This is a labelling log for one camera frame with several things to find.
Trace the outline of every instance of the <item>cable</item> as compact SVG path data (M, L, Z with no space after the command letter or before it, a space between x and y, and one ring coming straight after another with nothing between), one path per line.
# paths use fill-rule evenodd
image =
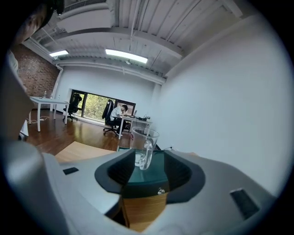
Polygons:
M45 118L43 121L45 121L45 120L47 120L48 118L50 118L49 116L41 116L40 119L41 119L42 117ZM31 120L31 124L36 124L36 123L38 123L37 120Z
M165 148L165 149L163 149L163 150L166 150L166 149L173 149L173 147L171 146L171 147Z

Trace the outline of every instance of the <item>window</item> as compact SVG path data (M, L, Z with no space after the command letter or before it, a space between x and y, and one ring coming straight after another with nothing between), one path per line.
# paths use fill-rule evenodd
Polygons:
M127 105L128 111L127 114L133 115L135 111L136 104L128 102L128 101L122 101L110 97L105 97L101 95L91 94L83 91L73 90L71 95L71 101L72 97L75 93L78 93L82 97L82 101L80 101L78 105L78 111L75 113L75 115L88 118L92 120L96 120L99 122L104 122L105 120L102 119L102 114L104 111L104 108L106 106L106 103L108 100L112 100L114 103L114 107Z
M114 107L122 106L122 105L126 105L128 107L128 111L127 111L128 115L134 114L136 104L131 103L131 102L127 102L127 101L116 100Z

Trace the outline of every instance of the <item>white wall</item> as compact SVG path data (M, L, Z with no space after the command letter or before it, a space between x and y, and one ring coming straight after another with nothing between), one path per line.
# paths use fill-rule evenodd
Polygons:
M57 87L56 97L69 101L72 90L136 103L137 115L148 114L155 83L137 76L94 67L65 67Z
M148 116L151 117L149 121L152 122L150 128L153 130L157 129L156 120L157 120L157 116L160 115L160 112L158 112L158 108L159 108L158 101L159 101L160 93L161 93L161 85L155 84L153 93L152 93L150 112L148 114Z
M231 164L278 195L292 166L293 78L267 26L235 30L162 86L159 147Z

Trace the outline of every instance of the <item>white desk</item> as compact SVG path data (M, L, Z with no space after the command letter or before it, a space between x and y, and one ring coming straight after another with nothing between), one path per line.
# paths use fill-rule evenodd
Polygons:
M59 105L65 105L66 106L66 111L65 111L65 120L64 123L67 124L68 123L68 102L65 101L61 101L61 100L57 100L57 99L48 99L48 98L41 98L40 97L30 97L31 101L38 103L38 114L37 114L37 122L38 122L38 131L40 132L40 111L41 111L41 104L53 104L53 108L54 108L54 119L55 118L55 114L56 114L56 106L57 104ZM31 124L31 112L28 115L28 123Z
M121 131L122 131L122 128L123 128L124 120L134 121L134 122L137 122L137 123L145 123L145 124L147 124L147 126L150 126L150 124L152 123L152 122L142 121L142 120L139 120L137 118L122 116L121 117L121 123L120 123L120 129L119 129L119 140L121 138Z

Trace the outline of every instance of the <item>brick wall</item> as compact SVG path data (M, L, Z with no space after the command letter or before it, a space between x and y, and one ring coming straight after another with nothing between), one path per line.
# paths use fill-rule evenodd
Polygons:
M18 45L11 51L18 61L18 75L27 88L26 93L29 96L43 97L44 92L47 91L49 98L59 70L24 45Z

